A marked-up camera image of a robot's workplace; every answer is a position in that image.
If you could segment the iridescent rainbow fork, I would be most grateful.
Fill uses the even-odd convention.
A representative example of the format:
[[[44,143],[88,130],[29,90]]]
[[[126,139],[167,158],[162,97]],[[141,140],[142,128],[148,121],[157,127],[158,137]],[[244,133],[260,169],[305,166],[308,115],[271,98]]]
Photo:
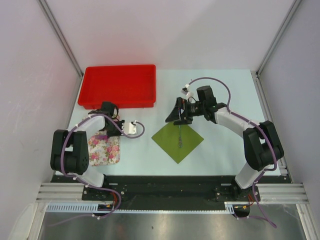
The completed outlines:
[[[101,141],[107,141],[109,137],[107,135],[95,135],[95,138]]]

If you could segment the iridescent rainbow spoon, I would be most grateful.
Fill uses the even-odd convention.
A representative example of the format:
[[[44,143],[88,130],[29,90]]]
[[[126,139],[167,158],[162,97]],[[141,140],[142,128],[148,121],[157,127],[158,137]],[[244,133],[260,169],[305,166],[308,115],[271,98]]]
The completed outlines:
[[[178,147],[181,149],[183,147],[183,141],[182,141],[182,127],[181,125],[178,126]]]

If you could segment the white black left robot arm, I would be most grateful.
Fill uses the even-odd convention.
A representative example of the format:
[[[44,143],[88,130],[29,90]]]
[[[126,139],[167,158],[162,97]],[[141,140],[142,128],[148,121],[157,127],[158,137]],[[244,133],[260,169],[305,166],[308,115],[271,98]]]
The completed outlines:
[[[119,109],[105,101],[88,116],[68,129],[53,134],[50,167],[71,178],[94,186],[93,194],[100,200],[110,196],[111,188],[104,184],[105,176],[95,166],[115,164],[120,160]]]

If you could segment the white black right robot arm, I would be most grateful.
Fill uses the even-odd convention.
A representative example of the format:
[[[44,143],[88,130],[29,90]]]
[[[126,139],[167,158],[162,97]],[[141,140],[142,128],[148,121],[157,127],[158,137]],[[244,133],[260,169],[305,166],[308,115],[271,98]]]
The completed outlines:
[[[235,176],[230,188],[231,196],[242,201],[258,177],[284,156],[275,125],[267,120],[257,123],[228,109],[225,103],[218,103],[210,86],[196,90],[198,100],[190,102],[178,97],[174,108],[165,119],[166,123],[176,126],[190,125],[193,117],[203,116],[207,121],[223,126],[243,139],[246,163]]]

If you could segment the green paper napkin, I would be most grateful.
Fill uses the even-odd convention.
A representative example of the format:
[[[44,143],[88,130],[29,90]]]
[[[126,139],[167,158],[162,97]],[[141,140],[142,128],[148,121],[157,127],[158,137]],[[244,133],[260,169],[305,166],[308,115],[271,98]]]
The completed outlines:
[[[178,126],[170,122],[151,137],[177,164],[183,161],[204,140],[188,125],[181,125],[182,148],[178,147],[178,136]]]

